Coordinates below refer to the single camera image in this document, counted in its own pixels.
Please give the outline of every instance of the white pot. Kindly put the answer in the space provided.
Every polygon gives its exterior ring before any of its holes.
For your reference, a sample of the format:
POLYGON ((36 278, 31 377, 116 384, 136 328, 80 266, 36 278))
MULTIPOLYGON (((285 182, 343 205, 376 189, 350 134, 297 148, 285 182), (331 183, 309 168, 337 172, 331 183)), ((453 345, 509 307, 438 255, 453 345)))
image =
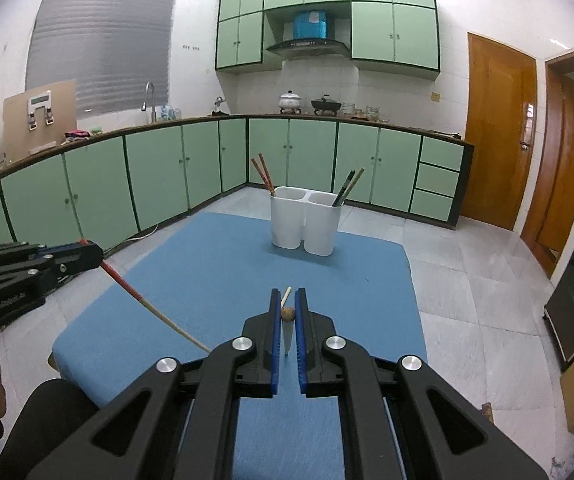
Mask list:
POLYGON ((285 110, 296 110, 301 107, 301 97, 289 90, 286 94, 281 95, 278 106, 285 110))

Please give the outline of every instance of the doorway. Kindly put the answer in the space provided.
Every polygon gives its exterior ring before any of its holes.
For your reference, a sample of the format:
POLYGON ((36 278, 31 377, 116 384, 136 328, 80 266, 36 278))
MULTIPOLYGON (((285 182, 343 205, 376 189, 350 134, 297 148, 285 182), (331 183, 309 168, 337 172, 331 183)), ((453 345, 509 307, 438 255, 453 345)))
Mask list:
POLYGON ((574 222, 574 52, 547 61, 545 76, 545 138, 521 238, 551 276, 574 222))
POLYGON ((536 60, 475 34, 468 40, 465 140, 474 145, 474 159, 461 214, 512 230, 532 158, 536 60))

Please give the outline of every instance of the white container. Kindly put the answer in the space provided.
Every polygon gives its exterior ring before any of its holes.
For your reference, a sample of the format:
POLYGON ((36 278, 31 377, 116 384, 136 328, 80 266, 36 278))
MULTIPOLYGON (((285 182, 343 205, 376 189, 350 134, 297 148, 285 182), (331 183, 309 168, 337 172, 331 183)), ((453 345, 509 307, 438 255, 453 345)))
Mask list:
POLYGON ((334 250, 341 206, 332 207, 336 195, 312 192, 305 210, 305 250, 318 256, 329 256, 334 250))
POLYGON ((271 198, 272 244, 285 249, 301 245, 305 225, 306 189, 281 186, 271 198))

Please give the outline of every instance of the tile floor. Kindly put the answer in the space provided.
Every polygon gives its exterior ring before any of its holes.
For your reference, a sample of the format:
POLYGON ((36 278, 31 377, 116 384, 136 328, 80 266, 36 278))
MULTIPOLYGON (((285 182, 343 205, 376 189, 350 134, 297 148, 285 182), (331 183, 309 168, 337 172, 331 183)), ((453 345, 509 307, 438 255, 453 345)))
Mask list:
MULTIPOLYGON (((269 220, 269 195, 245 188, 205 211, 269 220)), ((110 263, 125 272, 186 221, 137 241, 110 263)), ((451 231, 350 206, 343 206, 339 229, 403 245, 429 364, 476 407, 491 402, 496 425, 550 478, 565 478, 574 467, 574 434, 565 425, 557 350, 541 319, 553 287, 520 238, 467 218, 451 231)), ((7 429, 33 389, 57 376, 46 362, 55 338, 110 285, 103 270, 86 272, 1 333, 7 429)))

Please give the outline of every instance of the black pot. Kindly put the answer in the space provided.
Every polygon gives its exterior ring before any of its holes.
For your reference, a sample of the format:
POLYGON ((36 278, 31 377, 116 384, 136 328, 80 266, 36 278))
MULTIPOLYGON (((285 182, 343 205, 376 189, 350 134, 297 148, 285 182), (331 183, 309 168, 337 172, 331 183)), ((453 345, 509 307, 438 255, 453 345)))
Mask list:
POLYGON ((314 115, 318 115, 318 112, 333 112, 336 115, 337 111, 343 105, 337 101, 333 101, 329 98, 328 94, 323 95, 320 99, 314 99, 311 102, 314 108, 314 115))

